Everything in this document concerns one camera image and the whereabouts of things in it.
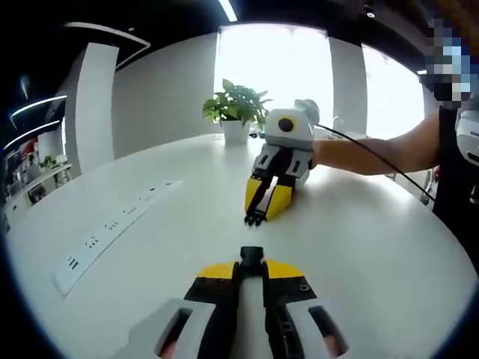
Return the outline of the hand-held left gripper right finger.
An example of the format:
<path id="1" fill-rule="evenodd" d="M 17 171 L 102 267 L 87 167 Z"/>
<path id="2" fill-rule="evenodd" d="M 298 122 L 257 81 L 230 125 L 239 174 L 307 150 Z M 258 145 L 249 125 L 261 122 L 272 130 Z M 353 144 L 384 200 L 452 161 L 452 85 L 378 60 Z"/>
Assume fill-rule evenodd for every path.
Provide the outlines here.
<path id="1" fill-rule="evenodd" d="M 340 358 L 350 349 L 304 273 L 263 261 L 265 329 L 274 358 Z"/>

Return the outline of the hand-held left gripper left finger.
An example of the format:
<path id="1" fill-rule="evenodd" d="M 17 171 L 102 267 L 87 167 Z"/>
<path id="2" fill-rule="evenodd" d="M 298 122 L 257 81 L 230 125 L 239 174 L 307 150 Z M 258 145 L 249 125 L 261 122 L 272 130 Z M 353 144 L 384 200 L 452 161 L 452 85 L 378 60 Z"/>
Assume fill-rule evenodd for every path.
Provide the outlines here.
<path id="1" fill-rule="evenodd" d="M 240 263 L 201 269 L 183 298 L 171 298 L 129 333 L 128 358 L 228 358 L 237 328 Z"/>

